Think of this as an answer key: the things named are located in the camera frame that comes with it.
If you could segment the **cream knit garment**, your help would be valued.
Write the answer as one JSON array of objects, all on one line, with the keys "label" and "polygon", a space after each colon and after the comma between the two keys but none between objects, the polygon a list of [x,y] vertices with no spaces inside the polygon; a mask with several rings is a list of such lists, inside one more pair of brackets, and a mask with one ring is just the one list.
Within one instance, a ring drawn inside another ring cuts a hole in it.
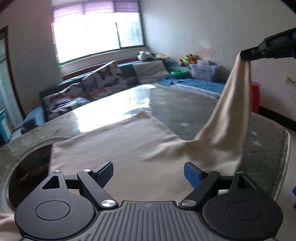
[{"label": "cream knit garment", "polygon": [[176,206],[185,196],[186,162],[233,174],[242,159],[250,117],[251,67],[237,57],[208,122],[193,140],[180,139],[155,117],[131,118],[83,133],[52,148],[52,166],[78,172],[106,162],[114,165],[108,191],[122,202],[114,210],[95,212],[86,198],[62,188],[69,202],[52,189],[37,195],[50,220],[37,224],[37,211],[1,214],[1,240],[200,240],[199,216]]}]

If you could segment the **red plastic stool far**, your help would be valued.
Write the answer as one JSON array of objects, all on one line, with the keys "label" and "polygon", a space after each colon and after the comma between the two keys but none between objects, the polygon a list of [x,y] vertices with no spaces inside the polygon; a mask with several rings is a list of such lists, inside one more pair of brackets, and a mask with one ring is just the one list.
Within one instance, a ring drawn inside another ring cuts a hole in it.
[{"label": "red plastic stool far", "polygon": [[257,82],[251,82],[251,111],[258,113],[260,109],[260,84]]}]

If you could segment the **grey star quilted table cover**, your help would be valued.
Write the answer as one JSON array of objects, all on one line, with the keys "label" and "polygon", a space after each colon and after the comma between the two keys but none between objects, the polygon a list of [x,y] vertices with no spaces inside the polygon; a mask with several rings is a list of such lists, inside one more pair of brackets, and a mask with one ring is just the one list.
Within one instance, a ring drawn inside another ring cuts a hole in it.
[{"label": "grey star quilted table cover", "polygon": [[[191,140],[210,118],[216,100],[159,85],[140,85],[74,109],[34,128],[1,148],[1,211],[12,212],[7,200],[9,180],[27,156],[38,167],[49,163],[51,146],[82,132],[146,111],[184,140]],[[259,114],[250,118],[240,170],[277,199],[287,172],[290,134]]]}]

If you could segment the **clear plastic storage box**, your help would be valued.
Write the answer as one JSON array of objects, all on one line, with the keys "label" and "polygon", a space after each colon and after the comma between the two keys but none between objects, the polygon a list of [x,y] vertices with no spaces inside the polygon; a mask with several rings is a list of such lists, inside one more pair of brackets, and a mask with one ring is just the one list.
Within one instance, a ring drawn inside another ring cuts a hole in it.
[{"label": "clear plastic storage box", "polygon": [[216,64],[189,64],[192,78],[210,82],[215,82],[217,80],[220,67],[220,65]]}]

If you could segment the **colourful plush toys pile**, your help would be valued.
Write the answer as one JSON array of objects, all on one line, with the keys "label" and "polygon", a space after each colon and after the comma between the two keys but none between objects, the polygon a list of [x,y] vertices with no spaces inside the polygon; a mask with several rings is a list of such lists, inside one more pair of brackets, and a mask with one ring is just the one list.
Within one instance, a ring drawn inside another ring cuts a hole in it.
[{"label": "colourful plush toys pile", "polygon": [[179,59],[183,65],[196,64],[200,57],[196,54],[188,54],[185,57]]}]

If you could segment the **light blue cabinet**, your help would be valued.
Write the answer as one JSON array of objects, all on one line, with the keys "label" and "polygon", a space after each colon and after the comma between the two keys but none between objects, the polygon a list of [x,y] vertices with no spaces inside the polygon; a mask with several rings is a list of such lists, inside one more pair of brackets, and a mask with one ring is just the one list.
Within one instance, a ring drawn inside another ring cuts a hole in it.
[{"label": "light blue cabinet", "polygon": [[13,135],[13,129],[10,126],[8,112],[5,108],[1,110],[0,121],[1,121],[1,137],[3,138],[4,142],[7,143]]}]

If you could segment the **blue corner sofa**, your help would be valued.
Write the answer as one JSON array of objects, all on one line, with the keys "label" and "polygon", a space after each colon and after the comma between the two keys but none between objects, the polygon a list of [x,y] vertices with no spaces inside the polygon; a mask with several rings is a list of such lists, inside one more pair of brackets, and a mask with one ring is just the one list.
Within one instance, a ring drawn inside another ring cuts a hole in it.
[{"label": "blue corner sofa", "polygon": [[[176,87],[177,84],[179,85],[184,85],[184,86],[191,86],[193,89],[193,92],[197,91],[197,93],[201,93],[203,95],[208,95],[210,97],[218,99],[219,96],[222,94],[222,90],[224,89],[224,86],[226,84],[226,77],[222,76],[222,72],[224,71],[222,66],[220,67],[218,78],[215,82],[210,82],[210,81],[204,81],[204,80],[198,80],[195,78],[191,77],[190,70],[189,70],[189,65],[180,65],[177,63],[173,63],[172,61],[168,60],[162,60],[166,69],[168,71],[176,70],[176,69],[183,69],[186,70],[189,74],[187,78],[184,79],[176,79],[176,78],[169,78],[172,79],[170,81],[166,80],[160,80],[158,81],[161,85],[165,86],[173,86]],[[140,63],[139,61],[135,62],[127,62],[119,65],[119,69],[123,73],[123,78],[126,80],[127,83],[127,88],[132,88],[140,85],[140,83],[137,80],[137,75],[135,73],[135,70],[132,67],[132,64]],[[22,127],[21,127],[21,132],[22,134],[25,134],[34,128],[43,125],[44,123],[48,122],[47,119],[47,114],[45,111],[44,103],[42,101],[42,98],[45,96],[48,96],[53,93],[60,92],[61,90],[65,89],[71,84],[81,82],[83,78],[85,78],[89,73],[85,73],[79,76],[75,76],[71,79],[65,80],[49,89],[46,89],[42,92],[40,92],[39,96],[41,99],[42,104],[33,108],[29,114],[26,116]]]}]

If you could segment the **green plastic bowl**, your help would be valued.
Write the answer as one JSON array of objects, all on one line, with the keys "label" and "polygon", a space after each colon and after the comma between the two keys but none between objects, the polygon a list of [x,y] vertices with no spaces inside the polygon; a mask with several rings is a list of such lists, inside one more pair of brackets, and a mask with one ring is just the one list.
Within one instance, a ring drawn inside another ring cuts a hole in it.
[{"label": "green plastic bowl", "polygon": [[187,78],[188,77],[188,72],[186,70],[183,70],[183,69],[176,69],[176,70],[172,70],[170,72],[170,75],[173,77],[173,78],[176,78],[176,79],[184,79],[184,78]]}]

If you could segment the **small butterfly print cushion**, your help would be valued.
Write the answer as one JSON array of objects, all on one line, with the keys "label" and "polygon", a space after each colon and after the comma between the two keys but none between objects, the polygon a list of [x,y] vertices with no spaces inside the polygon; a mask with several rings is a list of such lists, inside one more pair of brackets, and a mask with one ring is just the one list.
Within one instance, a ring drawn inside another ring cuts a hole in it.
[{"label": "small butterfly print cushion", "polygon": [[42,98],[47,119],[53,120],[65,113],[90,103],[80,82]]}]

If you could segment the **grey plain cushion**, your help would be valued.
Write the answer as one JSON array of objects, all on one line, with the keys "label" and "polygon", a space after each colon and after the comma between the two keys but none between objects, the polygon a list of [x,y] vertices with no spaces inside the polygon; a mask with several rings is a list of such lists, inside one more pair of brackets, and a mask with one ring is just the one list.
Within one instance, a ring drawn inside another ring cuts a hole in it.
[{"label": "grey plain cushion", "polygon": [[161,60],[132,64],[140,84],[150,84],[171,78]]}]

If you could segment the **large butterfly print cushion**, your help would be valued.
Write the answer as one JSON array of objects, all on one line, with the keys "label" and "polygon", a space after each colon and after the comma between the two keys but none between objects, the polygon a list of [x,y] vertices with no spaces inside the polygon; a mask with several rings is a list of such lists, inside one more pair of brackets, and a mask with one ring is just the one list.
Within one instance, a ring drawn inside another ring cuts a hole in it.
[{"label": "large butterfly print cushion", "polygon": [[81,80],[88,96],[99,100],[127,89],[126,80],[116,61],[111,61]]}]

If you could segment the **white plush toy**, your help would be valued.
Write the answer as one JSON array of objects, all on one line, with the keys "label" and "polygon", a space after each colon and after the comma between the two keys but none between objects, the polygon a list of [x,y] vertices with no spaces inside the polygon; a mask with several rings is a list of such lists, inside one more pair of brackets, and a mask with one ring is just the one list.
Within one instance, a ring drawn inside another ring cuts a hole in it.
[{"label": "white plush toy", "polygon": [[139,51],[137,58],[139,61],[149,61],[154,59],[154,55],[149,51]]}]

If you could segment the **window with green frame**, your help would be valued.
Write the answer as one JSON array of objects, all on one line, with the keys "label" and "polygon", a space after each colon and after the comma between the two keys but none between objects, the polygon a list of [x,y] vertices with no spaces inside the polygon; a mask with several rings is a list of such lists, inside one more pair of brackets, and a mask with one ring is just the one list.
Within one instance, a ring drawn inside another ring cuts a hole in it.
[{"label": "window with green frame", "polygon": [[144,46],[139,1],[52,1],[59,65]]}]

